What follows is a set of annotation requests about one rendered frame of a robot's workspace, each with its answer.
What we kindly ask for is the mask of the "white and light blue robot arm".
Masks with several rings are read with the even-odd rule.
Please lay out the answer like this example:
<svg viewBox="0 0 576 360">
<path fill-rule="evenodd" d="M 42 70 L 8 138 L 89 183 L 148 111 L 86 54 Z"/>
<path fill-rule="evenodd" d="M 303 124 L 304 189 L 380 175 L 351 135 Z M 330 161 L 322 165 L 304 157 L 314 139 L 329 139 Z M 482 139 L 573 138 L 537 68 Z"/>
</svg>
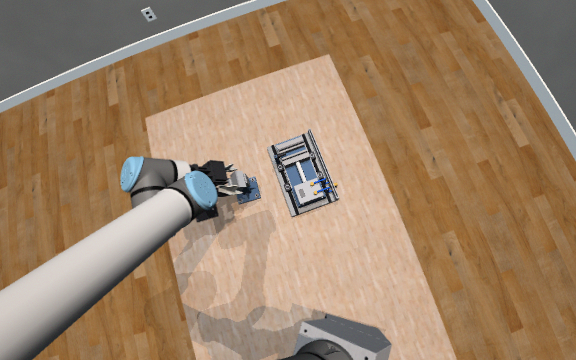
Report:
<svg viewBox="0 0 576 360">
<path fill-rule="evenodd" d="M 33 360 L 218 199 L 186 161 L 129 157 L 120 181 L 132 210 L 0 291 L 0 360 Z"/>
</svg>

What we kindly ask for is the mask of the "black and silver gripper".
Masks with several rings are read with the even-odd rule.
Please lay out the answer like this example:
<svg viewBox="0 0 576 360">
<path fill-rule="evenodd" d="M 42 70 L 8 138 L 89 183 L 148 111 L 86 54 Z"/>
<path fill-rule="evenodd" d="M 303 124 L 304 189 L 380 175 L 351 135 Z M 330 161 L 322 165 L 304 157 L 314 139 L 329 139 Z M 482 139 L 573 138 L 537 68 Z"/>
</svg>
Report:
<svg viewBox="0 0 576 360">
<path fill-rule="evenodd" d="M 238 185 L 231 185 L 227 186 L 225 184 L 228 183 L 227 173 L 226 172 L 233 172 L 237 170 L 237 168 L 232 167 L 233 164 L 229 164 L 225 167 L 224 161 L 215 161 L 209 160 L 205 163 L 202 167 L 198 166 L 198 164 L 190 165 L 191 171 L 201 171 L 206 174 L 216 186 L 219 185 L 217 189 L 218 197 L 225 197 L 231 195 L 238 195 L 243 193 L 242 191 L 236 190 L 239 188 Z M 203 170 L 200 170 L 203 169 Z M 216 180 L 216 181 L 215 181 Z M 218 182 L 218 183 L 217 183 Z M 235 191 L 236 190 L 236 191 Z"/>
</svg>

